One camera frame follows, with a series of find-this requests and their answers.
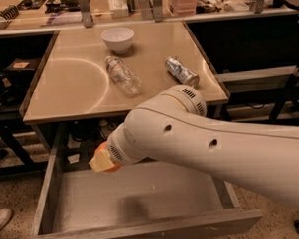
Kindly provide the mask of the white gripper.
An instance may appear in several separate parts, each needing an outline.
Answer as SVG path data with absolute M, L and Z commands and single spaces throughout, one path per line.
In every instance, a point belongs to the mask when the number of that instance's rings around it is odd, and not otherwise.
M 131 138 L 125 134 L 124 124 L 121 123 L 108 137 L 106 145 L 100 145 L 89 162 L 94 172 L 110 171 L 115 163 L 121 166 L 136 164 L 146 158 L 136 146 L 130 143 Z

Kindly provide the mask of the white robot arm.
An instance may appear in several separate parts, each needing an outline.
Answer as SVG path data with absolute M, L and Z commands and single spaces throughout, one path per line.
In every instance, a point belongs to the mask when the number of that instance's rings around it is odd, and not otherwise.
M 145 158 L 188 167 L 299 210 L 299 126 L 205 116 L 203 97 L 177 85 L 143 102 L 89 162 L 112 171 Z

